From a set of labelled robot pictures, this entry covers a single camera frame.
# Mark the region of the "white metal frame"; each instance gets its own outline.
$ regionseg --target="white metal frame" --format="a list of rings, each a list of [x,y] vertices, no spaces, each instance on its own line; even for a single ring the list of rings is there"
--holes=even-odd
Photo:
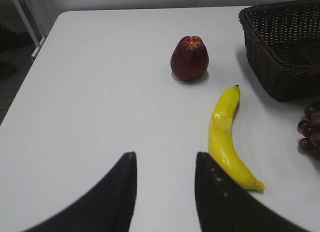
[[[37,25],[38,30],[43,38],[47,37],[53,22],[50,20],[47,9],[43,0],[25,0],[26,5]]]
[[[19,13],[19,15],[20,15],[20,17],[21,17],[21,19],[22,19],[22,21],[23,21],[23,23],[24,23],[24,25],[25,25],[25,27],[26,27],[26,29],[28,31],[28,33],[30,34],[30,36],[31,36],[31,38],[32,38],[32,40],[33,40],[33,42],[34,42],[34,44],[36,46],[35,51],[31,55],[32,60],[34,60],[37,57],[37,55],[38,55],[38,53],[39,53],[39,51],[41,49],[41,46],[44,43],[46,37],[40,31],[40,33],[42,35],[42,39],[40,41],[38,41],[38,39],[36,37],[36,34],[33,31],[33,29],[31,27],[26,15],[25,15],[24,11],[22,10],[22,7],[21,7],[19,1],[18,0],[12,0],[12,2],[14,4],[15,8],[17,9],[17,11],[18,11],[18,13]]]

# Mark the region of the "table surface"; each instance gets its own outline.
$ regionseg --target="table surface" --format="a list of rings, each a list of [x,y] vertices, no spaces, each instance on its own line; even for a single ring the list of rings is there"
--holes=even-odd
[[[131,231],[200,231],[196,153],[222,92],[242,97],[233,125],[259,201],[320,229],[319,164],[297,152],[308,102],[279,103],[246,60],[243,7],[67,12],[58,18],[0,127],[0,231],[20,231],[61,211],[136,151]],[[184,36],[203,39],[209,76],[186,85],[170,58]]]

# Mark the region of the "banana tip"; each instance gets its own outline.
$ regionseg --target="banana tip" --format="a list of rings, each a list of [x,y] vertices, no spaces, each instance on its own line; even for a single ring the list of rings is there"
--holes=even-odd
[[[255,183],[255,189],[256,189],[256,191],[263,192],[264,189],[265,189],[264,183],[262,183],[261,181],[257,180],[256,183]]]

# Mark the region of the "grape bunch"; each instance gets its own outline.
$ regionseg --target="grape bunch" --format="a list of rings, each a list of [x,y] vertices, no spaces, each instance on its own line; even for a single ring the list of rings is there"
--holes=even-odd
[[[320,160],[320,102],[306,106],[304,114],[308,120],[300,121],[297,128],[305,137],[299,141],[299,148]]]

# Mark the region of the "grape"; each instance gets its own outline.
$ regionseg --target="grape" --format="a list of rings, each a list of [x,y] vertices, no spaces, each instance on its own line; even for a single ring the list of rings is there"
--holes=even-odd
[[[306,120],[302,120],[298,123],[298,132],[302,134],[302,131],[304,130],[304,128],[306,126],[310,126],[310,122],[309,121],[306,121]]]
[[[311,135],[313,135],[315,132],[316,132],[316,130],[309,125],[305,126],[302,130],[302,134],[306,138],[310,138]]]
[[[305,153],[312,152],[316,147],[311,143],[310,139],[303,138],[299,141],[299,148]]]
[[[304,108],[304,114],[308,119],[311,119],[311,113],[315,112],[317,109],[312,106],[312,105],[308,105]]]
[[[310,141],[314,146],[320,147],[320,133],[314,133],[310,137]]]
[[[313,150],[310,151],[309,153],[313,158],[320,160],[320,149],[319,148],[315,148]]]
[[[316,130],[320,130],[320,117],[313,118],[310,122],[311,127],[315,128]]]
[[[320,110],[316,110],[316,111],[312,112],[310,115],[310,118],[311,118],[311,120],[316,119],[316,118],[320,118]]]

